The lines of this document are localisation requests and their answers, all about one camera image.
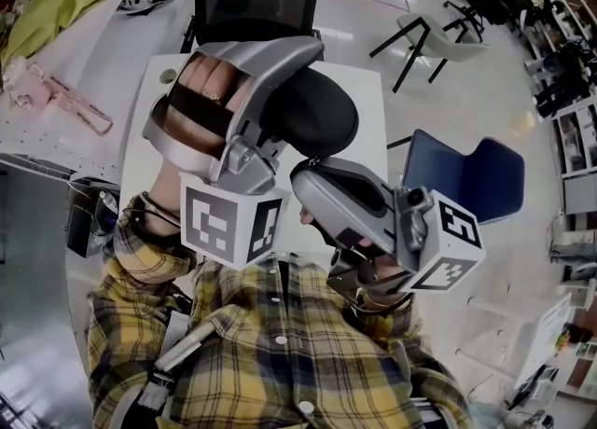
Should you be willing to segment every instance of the gray chair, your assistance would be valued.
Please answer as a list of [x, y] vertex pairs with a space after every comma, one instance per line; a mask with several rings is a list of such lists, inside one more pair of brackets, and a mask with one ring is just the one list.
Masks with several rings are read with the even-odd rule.
[[[400, 27], [400, 31], [369, 53], [369, 56], [373, 58], [402, 36], [405, 36], [412, 44], [410, 47], [412, 53], [410, 54], [406, 66], [404, 66], [402, 74], [400, 74], [398, 81], [394, 85], [394, 92], [398, 91], [402, 81], [406, 78], [410, 68], [414, 64], [414, 60], [416, 60], [418, 56], [442, 59], [439, 66], [433, 72], [431, 77], [429, 77], [429, 83], [432, 83], [446, 65], [446, 62], [463, 62], [477, 56], [488, 48], [486, 45], [480, 44], [470, 37], [468, 28], [466, 28], [463, 20], [454, 21], [442, 28], [441, 25], [429, 15], [409, 13], [399, 17], [396, 22]], [[462, 31], [456, 38], [456, 41], [451, 42], [446, 32], [452, 28], [458, 27], [460, 27]]]

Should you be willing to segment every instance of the hand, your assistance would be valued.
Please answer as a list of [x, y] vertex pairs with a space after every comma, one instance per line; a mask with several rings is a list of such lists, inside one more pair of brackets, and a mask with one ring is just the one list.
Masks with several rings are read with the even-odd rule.
[[[310, 225], [314, 220], [313, 215], [304, 207], [300, 211], [300, 223], [303, 225]], [[359, 243], [363, 247], [369, 247], [373, 245], [370, 239], [363, 239]], [[374, 260], [375, 269], [377, 271], [378, 280], [384, 280], [393, 275], [396, 275], [402, 269], [398, 266], [397, 262], [389, 255], [378, 256]], [[396, 293], [395, 295], [381, 297], [378, 295], [370, 296], [365, 292], [365, 308], [368, 310], [385, 310], [387, 307], [395, 305], [398, 301], [404, 298], [406, 293]]]
[[[183, 86], [202, 93], [224, 97], [229, 94], [230, 86], [237, 81], [238, 70], [230, 63], [212, 57], [200, 56], [190, 63], [180, 74], [178, 82]], [[226, 108], [236, 112], [246, 95], [250, 82], [247, 79], [226, 103]], [[219, 158], [225, 141], [219, 135], [208, 131], [169, 106], [164, 120], [164, 130], [174, 139], [193, 147], [204, 154]], [[149, 198], [168, 212], [180, 215], [180, 169], [164, 159], [160, 174]], [[151, 214], [146, 214], [146, 230], [160, 236], [175, 234], [179, 229]]]

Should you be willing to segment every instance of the pink lanyard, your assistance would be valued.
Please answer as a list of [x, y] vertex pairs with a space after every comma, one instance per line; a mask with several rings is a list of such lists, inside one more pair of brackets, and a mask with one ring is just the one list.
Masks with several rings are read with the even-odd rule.
[[[67, 84], [64, 84], [60, 79], [47, 73], [36, 64], [32, 64], [27, 71], [38, 76], [39, 80], [51, 89], [54, 95], [50, 99], [50, 103], [58, 105], [62, 110], [78, 118], [97, 135], [106, 135], [110, 129], [112, 129], [112, 125], [114, 124], [112, 118], [104, 114], [95, 105], [85, 99], [81, 93], [71, 89]], [[108, 123], [107, 127], [103, 130], [98, 129], [93, 125], [90, 119], [83, 114], [83, 111], [92, 113], [98, 118], [105, 120]]]

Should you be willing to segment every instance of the person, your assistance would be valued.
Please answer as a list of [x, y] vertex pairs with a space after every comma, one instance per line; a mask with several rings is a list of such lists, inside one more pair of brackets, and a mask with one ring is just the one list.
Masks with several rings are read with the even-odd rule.
[[[233, 112], [250, 86], [239, 86], [237, 70], [212, 57], [190, 64], [180, 82]], [[214, 156], [224, 145], [172, 108], [165, 129]], [[178, 173], [164, 161], [144, 194], [176, 215]], [[119, 219], [104, 249], [104, 278], [90, 294], [96, 428], [115, 423], [123, 395], [146, 384], [167, 313], [177, 308], [173, 280], [196, 266], [179, 228], [145, 213], [139, 197], [129, 207], [136, 212]], [[377, 262], [383, 277], [398, 272], [387, 258]], [[472, 427], [463, 393], [423, 341], [413, 300], [396, 308], [396, 296], [366, 297], [368, 311], [377, 312], [355, 311], [326, 285], [325, 270], [295, 255], [243, 271], [208, 261], [195, 278], [189, 328], [214, 331], [177, 368], [169, 413], [157, 427]]]

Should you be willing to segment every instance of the shirt sleeve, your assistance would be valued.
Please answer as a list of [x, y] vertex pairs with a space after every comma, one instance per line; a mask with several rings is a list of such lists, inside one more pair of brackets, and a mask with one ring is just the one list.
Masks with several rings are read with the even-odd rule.
[[417, 396], [445, 408], [459, 428], [472, 429], [468, 403], [456, 379], [433, 356], [421, 335], [422, 320], [415, 298], [389, 314], [357, 314], [355, 318], [355, 326], [392, 354], [410, 374]]
[[171, 282], [192, 270], [194, 255], [180, 243], [161, 248], [122, 216], [104, 248], [104, 277], [90, 294], [88, 335], [94, 427], [108, 427], [118, 401], [145, 384], [166, 333]]

